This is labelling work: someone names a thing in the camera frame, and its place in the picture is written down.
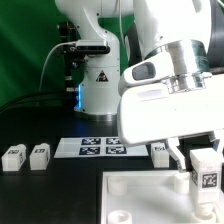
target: black panel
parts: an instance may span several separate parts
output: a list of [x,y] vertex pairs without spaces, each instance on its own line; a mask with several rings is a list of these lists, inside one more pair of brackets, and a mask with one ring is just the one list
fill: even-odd
[[216,68],[223,66],[224,62],[224,15],[217,1],[210,0],[210,2],[212,33],[207,57],[210,68]]
[[156,75],[155,66],[151,62],[143,63],[132,70],[132,76],[135,80],[152,79]]

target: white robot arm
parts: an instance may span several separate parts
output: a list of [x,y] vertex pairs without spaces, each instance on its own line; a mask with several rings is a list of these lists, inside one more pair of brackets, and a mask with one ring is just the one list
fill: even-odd
[[55,0],[89,46],[96,40],[105,41],[108,54],[88,55],[85,59],[84,80],[79,85],[79,107],[75,111],[94,120],[116,118],[120,100],[117,86],[120,78],[120,45],[118,38],[99,26],[98,19],[133,14],[133,1],[122,0]]
[[[183,172],[186,167],[177,149],[178,138],[213,136],[214,131],[224,128],[224,110],[220,105],[224,97],[220,83],[224,82],[224,76],[212,77],[207,57],[214,3],[210,0],[133,0],[133,3],[144,61],[128,68],[119,82],[122,96],[118,108],[119,137],[126,146],[164,141]],[[169,56],[161,62],[164,53]],[[152,69],[145,69],[148,62],[154,67],[154,76],[150,76]],[[223,159],[223,145],[214,148],[219,149]]]

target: white plastic tray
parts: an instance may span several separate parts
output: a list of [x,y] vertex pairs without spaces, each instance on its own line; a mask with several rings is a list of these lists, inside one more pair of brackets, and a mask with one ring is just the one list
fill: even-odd
[[[191,196],[174,191],[174,175],[178,171],[104,172],[102,186],[101,224],[115,210],[132,214],[133,224],[190,223],[194,204]],[[113,196],[108,193],[109,176],[122,176],[127,180],[127,193]],[[221,192],[218,208],[224,208]]]

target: blue light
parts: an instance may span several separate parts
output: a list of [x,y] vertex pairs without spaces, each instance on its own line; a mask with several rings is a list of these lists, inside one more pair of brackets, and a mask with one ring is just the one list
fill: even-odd
[[81,94],[81,85],[78,86],[78,103],[75,106],[75,109],[81,109],[82,108],[82,94]]

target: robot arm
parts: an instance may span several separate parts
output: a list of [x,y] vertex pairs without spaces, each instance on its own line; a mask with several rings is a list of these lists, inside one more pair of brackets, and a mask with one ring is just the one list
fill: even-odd
[[[126,69],[119,82],[119,137],[126,146],[166,143],[179,170],[184,171],[184,157],[178,152],[177,141],[168,143],[178,138],[212,136],[215,130],[224,128],[221,106],[214,103],[224,97],[219,85],[224,79],[212,77],[207,57],[214,1],[133,2],[144,61]],[[202,21],[207,21],[208,26],[203,26]],[[157,64],[162,53],[170,55],[171,60],[167,57]],[[155,76],[151,75],[152,69],[146,69],[149,62],[154,65]],[[157,68],[167,70],[158,72]],[[221,145],[214,144],[214,149],[223,159]]]

